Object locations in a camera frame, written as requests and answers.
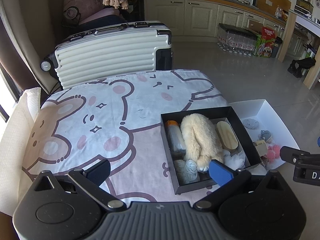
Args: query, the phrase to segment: kitchen cabinet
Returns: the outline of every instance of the kitchen cabinet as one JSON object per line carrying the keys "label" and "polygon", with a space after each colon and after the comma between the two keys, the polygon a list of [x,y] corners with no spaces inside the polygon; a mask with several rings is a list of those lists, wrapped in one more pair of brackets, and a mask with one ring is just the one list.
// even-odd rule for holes
{"label": "kitchen cabinet", "polygon": [[307,40],[305,40],[305,39],[301,39],[300,40],[300,44],[299,44],[299,46],[298,46],[298,49],[297,49],[297,52],[296,52],[296,56],[297,57],[301,57],[302,56],[302,54],[303,54],[303,52],[304,52],[304,50],[305,50],[305,47],[303,46],[303,44],[307,44]]}
{"label": "kitchen cabinet", "polygon": [[264,19],[263,26],[265,26],[269,29],[275,30],[277,33],[278,33],[279,27],[280,27],[279,24],[276,24],[276,23],[269,21],[267,19]]}
{"label": "kitchen cabinet", "polygon": [[145,20],[160,21],[167,25],[172,35],[183,35],[185,0],[147,0]]}
{"label": "kitchen cabinet", "polygon": [[229,6],[219,5],[214,36],[217,37],[218,35],[219,23],[241,27],[243,16],[244,11]]}
{"label": "kitchen cabinet", "polygon": [[242,22],[242,28],[248,28],[249,27],[249,20],[250,21],[255,21],[258,23],[263,24],[264,22],[264,18],[252,14],[252,13],[248,13],[248,12],[244,12],[244,16],[243,16],[243,22]]}
{"label": "kitchen cabinet", "polygon": [[301,37],[299,37],[295,33],[292,34],[292,38],[291,38],[291,41],[290,41],[289,47],[288,47],[289,54],[291,54],[293,56],[296,55],[296,52],[297,52],[299,45],[300,45],[300,40],[301,40]]}
{"label": "kitchen cabinet", "polygon": [[185,0],[185,36],[214,37],[218,4]]}
{"label": "kitchen cabinet", "polygon": [[281,25],[279,26],[279,30],[278,30],[278,36],[282,39],[283,34],[284,34],[284,28]]}

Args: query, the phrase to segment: orange bottle cap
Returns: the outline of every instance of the orange bottle cap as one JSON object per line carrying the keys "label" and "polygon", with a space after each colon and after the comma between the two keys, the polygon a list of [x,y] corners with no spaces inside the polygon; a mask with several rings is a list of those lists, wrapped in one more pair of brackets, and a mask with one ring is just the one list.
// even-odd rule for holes
{"label": "orange bottle cap", "polygon": [[165,124],[164,124],[166,127],[168,127],[169,125],[178,125],[178,123],[174,120],[169,120],[169,121],[166,121]]}

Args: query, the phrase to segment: white suitcase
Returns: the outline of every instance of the white suitcase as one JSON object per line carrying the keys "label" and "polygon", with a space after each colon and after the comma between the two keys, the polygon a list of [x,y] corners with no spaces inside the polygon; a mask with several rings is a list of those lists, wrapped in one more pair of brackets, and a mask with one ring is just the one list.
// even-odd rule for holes
{"label": "white suitcase", "polygon": [[63,89],[68,89],[122,73],[171,69],[171,55],[171,31],[153,21],[75,34],[48,57]]}

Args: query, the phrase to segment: window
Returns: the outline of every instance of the window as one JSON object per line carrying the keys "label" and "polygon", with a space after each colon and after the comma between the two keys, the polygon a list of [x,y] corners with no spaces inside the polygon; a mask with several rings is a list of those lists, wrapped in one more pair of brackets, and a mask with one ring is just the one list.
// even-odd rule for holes
{"label": "window", "polygon": [[2,134],[5,123],[12,114],[13,107],[19,97],[20,90],[0,64],[0,134]]}

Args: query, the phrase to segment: bed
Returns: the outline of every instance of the bed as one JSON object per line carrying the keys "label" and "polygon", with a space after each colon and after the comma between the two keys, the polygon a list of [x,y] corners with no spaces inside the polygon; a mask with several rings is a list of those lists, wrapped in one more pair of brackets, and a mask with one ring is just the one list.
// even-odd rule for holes
{"label": "bed", "polygon": [[160,135],[160,114],[226,106],[200,71],[171,70],[96,80],[50,96],[27,143],[19,186],[23,196],[42,170],[64,175],[107,158],[100,186],[123,200],[190,201],[215,188],[175,195]]}

